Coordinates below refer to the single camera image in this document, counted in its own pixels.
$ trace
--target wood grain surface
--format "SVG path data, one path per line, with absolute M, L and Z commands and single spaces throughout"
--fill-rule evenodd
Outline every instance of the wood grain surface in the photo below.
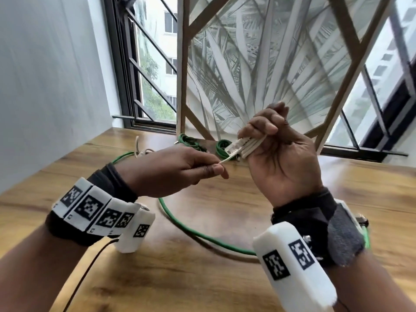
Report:
M 81 176 L 132 150 L 170 146 L 175 136 L 110 129 L 0 196 L 0 255 L 40 225 L 51 204 Z M 416 301 L 416 170 L 320 157 L 334 196 L 371 223 L 373 252 Z M 185 224 L 240 247 L 270 225 L 271 206 L 248 168 L 227 164 L 229 180 L 213 178 L 165 199 Z M 156 220 L 141 249 L 120 254 L 111 245 L 98 258 L 69 311 L 282 311 L 255 258 L 200 243 L 176 228 L 156 199 L 142 197 Z M 89 248 L 52 312 L 61 312 L 86 267 L 108 241 Z

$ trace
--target wrist-mounted device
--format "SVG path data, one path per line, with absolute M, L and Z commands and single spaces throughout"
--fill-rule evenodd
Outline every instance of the wrist-mounted device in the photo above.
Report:
M 355 216 L 327 188 L 274 208 L 271 221 L 294 225 L 322 267 L 347 266 L 365 246 Z
M 53 205 L 45 224 L 53 236 L 82 246 L 91 246 L 104 236 L 120 236 L 127 229 L 134 230 L 132 236 L 142 240 L 153 223 L 154 214 L 135 203 L 136 199 L 137 195 L 110 163 L 88 179 L 80 178 Z M 132 228 L 133 223 L 140 227 Z

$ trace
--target person's right hand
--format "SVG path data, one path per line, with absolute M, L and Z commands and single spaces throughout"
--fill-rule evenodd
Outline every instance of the person's right hand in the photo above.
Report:
M 273 207 L 322 189 L 321 169 L 313 141 L 291 128 L 289 108 L 283 102 L 257 113 L 238 137 L 261 138 L 263 143 L 248 157 L 251 176 Z

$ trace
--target white plastic casing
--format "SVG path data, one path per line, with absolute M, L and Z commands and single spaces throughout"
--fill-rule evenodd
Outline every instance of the white plastic casing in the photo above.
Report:
M 333 311 L 335 287 L 292 224 L 272 225 L 253 248 L 286 312 Z
M 119 241 L 114 244 L 117 250 L 121 253 L 133 253 L 137 251 L 155 217 L 155 214 L 150 212 L 146 206 L 141 205 L 123 234 L 120 235 Z

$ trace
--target wooden frame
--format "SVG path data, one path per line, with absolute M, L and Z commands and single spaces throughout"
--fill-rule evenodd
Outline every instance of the wooden frame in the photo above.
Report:
M 226 5 L 229 0 L 212 0 L 204 10 L 189 25 L 190 3 L 189 0 L 179 0 L 178 2 L 178 88 L 177 95 L 180 101 L 177 116 L 177 134 L 185 132 L 185 118 L 194 125 L 196 130 L 207 140 L 214 140 L 210 131 L 200 122 L 190 108 L 186 105 L 187 90 L 187 68 L 188 68 L 188 50 L 190 42 L 195 35 L 204 28 L 204 26 Z M 345 41 L 346 48 L 351 58 L 351 64 L 343 79 L 338 92 L 331 104 L 330 110 L 325 117 L 325 121 L 306 132 L 311 138 L 316 137 L 316 148 L 320 152 L 325 144 L 326 138 L 331 132 L 332 127 L 338 118 L 342 106 L 344 105 L 348 94 L 350 93 L 361 69 L 369 55 L 381 28 L 388 17 L 388 9 L 394 0 L 380 0 L 373 18 L 362 38 L 359 40 L 355 30 L 351 15 L 347 8 L 345 0 L 328 0 L 329 6 L 335 16 L 341 35 Z

